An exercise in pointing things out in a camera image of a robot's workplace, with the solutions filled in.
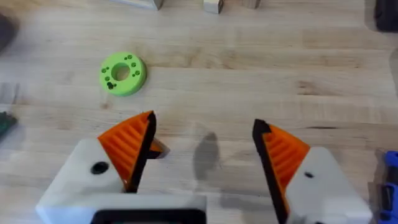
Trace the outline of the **white orange right gripper right finger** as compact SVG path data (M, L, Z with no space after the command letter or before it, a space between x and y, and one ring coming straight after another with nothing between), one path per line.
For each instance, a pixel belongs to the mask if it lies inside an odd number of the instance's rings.
M262 119L252 138L280 224L369 223L373 213L332 153Z

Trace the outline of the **white orange right gripper left finger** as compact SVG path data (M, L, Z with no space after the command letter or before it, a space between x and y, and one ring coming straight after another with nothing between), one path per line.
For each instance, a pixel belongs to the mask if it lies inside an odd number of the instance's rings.
M156 132L153 111L82 139L36 205L44 223L90 223L98 210L136 193Z

